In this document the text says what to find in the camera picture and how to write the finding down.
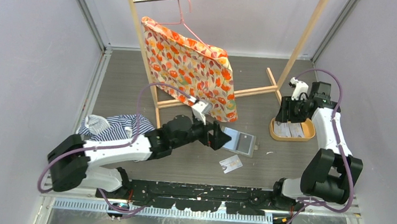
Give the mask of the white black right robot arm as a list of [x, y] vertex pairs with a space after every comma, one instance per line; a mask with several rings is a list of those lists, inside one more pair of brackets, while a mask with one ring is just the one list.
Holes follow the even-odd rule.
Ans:
[[282, 178], [273, 186], [270, 202], [282, 210], [296, 202], [344, 205], [363, 170], [363, 161], [353, 156], [340, 124], [340, 106], [332, 101], [331, 84], [305, 82], [292, 78], [292, 95], [283, 96], [275, 125], [301, 125], [311, 121], [319, 149], [297, 179]]

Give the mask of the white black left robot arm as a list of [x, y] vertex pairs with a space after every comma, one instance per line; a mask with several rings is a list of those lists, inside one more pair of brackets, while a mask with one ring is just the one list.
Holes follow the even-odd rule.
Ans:
[[173, 120], [138, 135], [136, 139], [91, 141], [78, 134], [67, 137], [47, 155], [51, 190], [65, 192], [79, 186], [110, 192], [117, 199], [130, 191], [126, 172], [107, 169], [106, 165], [127, 161], [148, 161], [171, 155], [176, 148], [199, 141], [218, 150], [231, 141], [217, 121], [178, 115]]

